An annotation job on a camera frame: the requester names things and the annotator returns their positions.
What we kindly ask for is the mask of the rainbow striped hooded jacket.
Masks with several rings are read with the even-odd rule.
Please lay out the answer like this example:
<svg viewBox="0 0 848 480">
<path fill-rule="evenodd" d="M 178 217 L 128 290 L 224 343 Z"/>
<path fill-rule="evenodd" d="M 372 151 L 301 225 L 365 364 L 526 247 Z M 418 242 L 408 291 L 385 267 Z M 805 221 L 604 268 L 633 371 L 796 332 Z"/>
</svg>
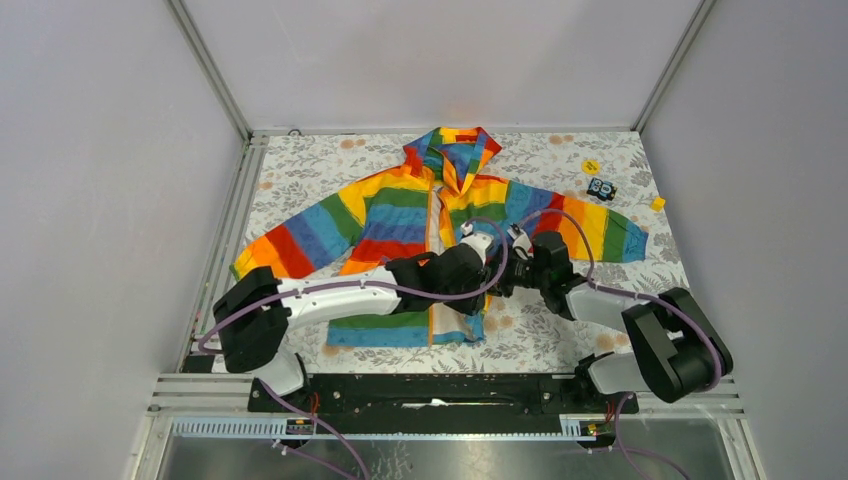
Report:
<svg viewBox="0 0 848 480">
<path fill-rule="evenodd" d="M 250 243 L 235 278 L 270 267 L 303 278 L 334 261 L 343 274 L 455 245 L 476 219 L 495 233 L 512 224 L 556 231 L 575 260 L 630 263 L 646 257 L 648 233 L 622 214 L 559 193 L 488 175 L 499 144 L 482 128 L 440 127 L 408 143 L 401 165 L 358 180 Z"/>
</svg>

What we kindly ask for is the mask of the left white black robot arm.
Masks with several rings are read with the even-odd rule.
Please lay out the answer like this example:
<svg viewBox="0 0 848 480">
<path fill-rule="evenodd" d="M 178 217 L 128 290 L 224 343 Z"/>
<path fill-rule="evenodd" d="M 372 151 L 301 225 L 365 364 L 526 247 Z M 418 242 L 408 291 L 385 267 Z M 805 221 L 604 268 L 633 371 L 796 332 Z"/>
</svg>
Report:
<svg viewBox="0 0 848 480">
<path fill-rule="evenodd" d="M 229 373 L 249 373 L 272 388 L 288 411 L 309 401 L 299 357 L 283 347 L 289 329 L 354 316 L 392 317 L 443 304 L 470 314 L 482 306 L 493 239 L 472 234 L 442 253 L 389 261 L 367 272 L 306 280 L 281 279 L 268 266 L 247 273 L 214 305 L 211 335 Z"/>
</svg>

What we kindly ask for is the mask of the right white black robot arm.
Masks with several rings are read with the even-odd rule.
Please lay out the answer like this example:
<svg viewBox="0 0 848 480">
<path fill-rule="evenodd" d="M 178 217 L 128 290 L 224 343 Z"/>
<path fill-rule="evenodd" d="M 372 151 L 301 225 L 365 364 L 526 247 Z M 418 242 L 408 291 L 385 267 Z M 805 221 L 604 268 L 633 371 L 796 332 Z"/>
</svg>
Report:
<svg viewBox="0 0 848 480">
<path fill-rule="evenodd" d="M 624 333 L 627 353 L 589 355 L 574 370 L 575 402 L 597 412 L 613 394 L 649 391 L 666 403 L 708 391 L 731 373 L 733 357 L 692 294 L 675 287 L 656 295 L 600 285 L 574 270 L 558 233 L 544 232 L 499 248 L 487 265 L 489 294 L 535 290 L 553 314 Z"/>
</svg>

